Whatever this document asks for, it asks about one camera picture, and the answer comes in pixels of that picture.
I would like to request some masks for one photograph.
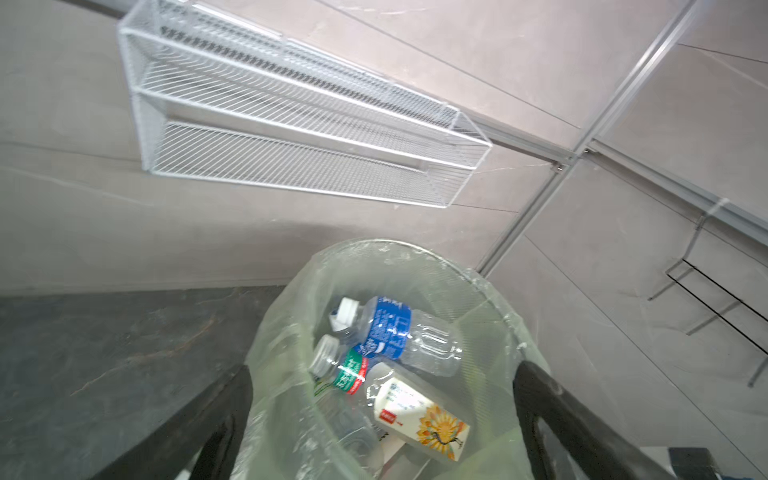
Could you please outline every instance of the marble tile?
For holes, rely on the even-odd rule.
[[[681,43],[731,55],[768,61],[768,3],[717,0]]]
[[[768,406],[763,401],[768,381],[746,386],[765,356],[722,322],[685,335],[711,312],[678,287],[647,301],[667,282],[663,271],[682,255],[693,228],[654,198],[584,161],[527,235],[757,468],[768,472]],[[768,312],[765,266],[706,231],[690,259]],[[731,300],[698,274],[684,284],[716,308]],[[734,310],[727,317],[760,341],[768,339],[766,326],[755,316]]]
[[[552,164],[494,146],[455,204],[519,212],[552,175]]]
[[[766,78],[766,64],[678,45],[607,137],[768,217]]]
[[[316,0],[210,3],[552,143],[572,147],[578,140],[578,128]]]
[[[679,0],[320,0],[585,127]]]
[[[4,145],[0,291],[285,283],[341,240],[412,241],[474,267],[514,214],[156,177],[133,161]]]
[[[0,4],[0,141],[139,158],[115,25],[64,2]]]
[[[764,478],[528,238],[489,278],[523,317],[553,376],[638,446],[705,446],[728,475]]]

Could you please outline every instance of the blue label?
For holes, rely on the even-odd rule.
[[[408,342],[411,330],[411,309],[407,305],[380,296],[373,313],[368,338],[357,346],[361,355],[373,358],[381,355],[397,360]]]

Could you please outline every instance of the trash bag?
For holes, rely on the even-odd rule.
[[[532,478],[512,380],[524,359],[548,367],[522,319],[476,272],[396,240],[351,240],[317,253],[269,308],[246,358],[253,406],[232,478],[370,478],[315,407],[307,368],[342,297],[376,295],[453,322],[464,339],[456,376],[419,375],[465,408],[471,434],[460,462],[430,462],[420,478]]]

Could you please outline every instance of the dark gray floor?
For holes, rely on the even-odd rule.
[[[87,478],[242,363],[281,286],[0,299],[0,478]]]

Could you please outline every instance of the clear plastic bottle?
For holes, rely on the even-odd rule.
[[[323,355],[325,355],[326,352],[334,349],[339,349],[339,340],[324,336],[320,339],[316,352],[324,352]],[[332,383],[324,381],[327,376],[315,374],[316,379],[319,379],[315,384],[315,405],[326,417],[333,433],[339,438],[339,445],[357,460],[366,473],[376,478],[384,464],[384,452],[379,442],[380,434],[374,429],[362,406],[356,405]]]
[[[367,360],[326,335],[315,348],[310,372],[354,395],[376,427],[433,458],[458,462],[470,430],[460,407],[396,363],[383,360],[369,369]]]
[[[385,296],[364,306],[344,297],[331,314],[335,332],[349,330],[364,356],[381,355],[437,376],[454,376],[462,361],[462,338],[452,324]]]

